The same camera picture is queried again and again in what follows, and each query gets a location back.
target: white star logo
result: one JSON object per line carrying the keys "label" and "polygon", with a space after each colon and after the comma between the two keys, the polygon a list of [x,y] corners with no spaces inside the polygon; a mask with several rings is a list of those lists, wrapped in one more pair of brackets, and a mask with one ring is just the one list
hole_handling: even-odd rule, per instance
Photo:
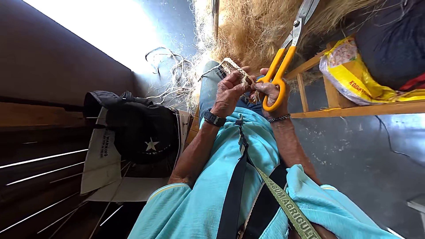
{"label": "white star logo", "polygon": [[155,149],[155,145],[157,144],[157,143],[159,143],[159,142],[153,142],[152,141],[152,137],[150,138],[150,142],[145,142],[146,144],[147,144],[147,148],[146,148],[146,151],[148,151],[148,150],[150,150],[150,149],[153,149],[153,150],[155,150],[156,151],[156,149]]}

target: braided rope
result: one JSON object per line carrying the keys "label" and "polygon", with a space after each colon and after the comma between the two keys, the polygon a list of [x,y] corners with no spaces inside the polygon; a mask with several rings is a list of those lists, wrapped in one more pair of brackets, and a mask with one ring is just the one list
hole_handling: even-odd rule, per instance
{"label": "braided rope", "polygon": [[[210,73],[212,70],[217,69],[218,67],[220,67],[224,62],[228,62],[231,66],[233,66],[236,70],[238,70],[241,74],[242,74],[242,79],[241,79],[241,83],[242,84],[247,84],[247,78],[251,80],[252,84],[255,84],[255,81],[250,77],[250,75],[244,71],[241,67],[239,67],[232,59],[226,57],[224,58],[221,63],[218,66],[215,66],[213,68],[211,68],[210,70],[204,72],[198,79],[198,81],[200,81],[206,74]],[[250,100],[251,103],[256,103],[260,101],[260,97],[258,95],[258,92],[255,91],[255,95],[254,98],[252,99],[252,101]]]}

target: dark blue cloth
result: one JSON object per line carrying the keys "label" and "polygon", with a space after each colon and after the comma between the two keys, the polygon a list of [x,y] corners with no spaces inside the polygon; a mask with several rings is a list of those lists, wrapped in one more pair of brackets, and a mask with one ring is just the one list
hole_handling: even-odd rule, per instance
{"label": "dark blue cloth", "polygon": [[363,62],[376,82],[394,90],[425,72],[425,1],[402,3],[387,0],[370,20],[364,22],[370,13],[355,20]]}

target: green lanyard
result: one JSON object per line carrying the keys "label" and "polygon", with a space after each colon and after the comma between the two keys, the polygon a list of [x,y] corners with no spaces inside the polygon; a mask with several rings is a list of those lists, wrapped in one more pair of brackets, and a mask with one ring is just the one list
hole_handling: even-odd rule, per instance
{"label": "green lanyard", "polygon": [[263,173],[259,168],[255,167],[263,178],[269,190],[272,192],[273,196],[278,201],[280,207],[285,212],[286,216],[294,225],[298,234],[302,239],[321,239],[319,234],[313,228],[311,223],[308,221],[306,216],[301,212],[298,206],[294,203],[291,197],[283,190],[279,185],[277,185],[273,180],[271,180],[265,173]]}

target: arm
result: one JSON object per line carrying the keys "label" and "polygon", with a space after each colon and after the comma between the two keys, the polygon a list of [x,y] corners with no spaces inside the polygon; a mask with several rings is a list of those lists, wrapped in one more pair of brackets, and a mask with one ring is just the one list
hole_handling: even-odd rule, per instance
{"label": "arm", "polygon": [[[249,72],[249,67],[243,67],[242,69]],[[234,71],[220,81],[217,86],[217,98],[211,113],[220,118],[226,118],[233,113],[236,102],[249,89],[249,85],[242,85],[240,73]],[[168,184],[182,182],[193,187],[205,164],[210,159],[211,149],[219,129],[219,127],[208,122],[202,125],[196,137],[178,159]]]}
{"label": "arm", "polygon": [[[265,75],[267,74],[267,71],[268,69],[263,68],[260,70],[260,73]],[[251,88],[254,88],[258,92],[262,92],[269,96],[267,101],[268,106],[272,106],[279,95],[278,87],[272,83],[256,83]],[[285,99],[281,107],[272,112],[267,112],[263,109],[264,116],[269,119],[274,119],[288,114],[288,97],[289,86],[286,85]],[[318,185],[321,185],[319,179],[317,178],[312,162],[306,156],[300,142],[298,141],[291,119],[274,121],[271,122],[270,125],[272,126],[273,133],[276,138],[279,154],[285,162],[286,166],[290,168],[295,164],[301,164],[307,176],[309,176]]]}

